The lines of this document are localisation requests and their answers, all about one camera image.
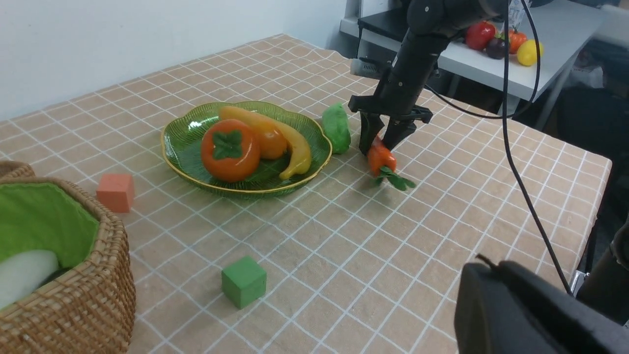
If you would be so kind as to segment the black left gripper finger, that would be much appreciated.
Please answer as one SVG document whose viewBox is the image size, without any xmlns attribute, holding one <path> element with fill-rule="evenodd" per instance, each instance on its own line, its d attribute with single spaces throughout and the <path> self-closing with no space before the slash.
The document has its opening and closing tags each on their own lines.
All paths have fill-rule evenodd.
<svg viewBox="0 0 629 354">
<path fill-rule="evenodd" d="M 454 316 L 461 354 L 626 354 L 628 330 L 512 261 L 463 266 Z"/>
</svg>

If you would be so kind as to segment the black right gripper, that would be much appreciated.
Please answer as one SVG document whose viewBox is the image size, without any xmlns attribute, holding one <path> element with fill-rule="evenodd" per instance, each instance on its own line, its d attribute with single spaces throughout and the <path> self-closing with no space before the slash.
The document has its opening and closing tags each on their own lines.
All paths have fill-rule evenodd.
<svg viewBox="0 0 629 354">
<path fill-rule="evenodd" d="M 416 131 L 415 120 L 429 123 L 433 113 L 416 105 L 420 93 L 434 71 L 434 65 L 425 68 L 401 63 L 391 64 L 387 74 L 377 84 L 371 95 L 350 98 L 348 107 L 352 112 L 360 112 L 359 150 L 368 155 L 373 140 L 378 136 L 384 123 L 380 115 L 389 119 L 382 142 L 390 151 Z"/>
</svg>

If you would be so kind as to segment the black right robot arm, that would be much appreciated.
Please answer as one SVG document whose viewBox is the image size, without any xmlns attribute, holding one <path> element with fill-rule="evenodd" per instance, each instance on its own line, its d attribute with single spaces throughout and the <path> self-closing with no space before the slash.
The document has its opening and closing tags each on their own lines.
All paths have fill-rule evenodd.
<svg viewBox="0 0 629 354">
<path fill-rule="evenodd" d="M 508 4 L 507 0 L 413 0 L 407 9 L 406 35 L 391 63 L 352 60 L 352 75 L 379 81 L 373 94 L 353 95 L 348 102 L 349 110 L 360 114 L 362 154 L 368 154 L 382 129 L 382 142 L 393 150 L 416 131 L 416 121 L 431 121 L 432 111 L 417 105 L 417 100 L 440 55 L 464 29 L 505 14 Z"/>
</svg>

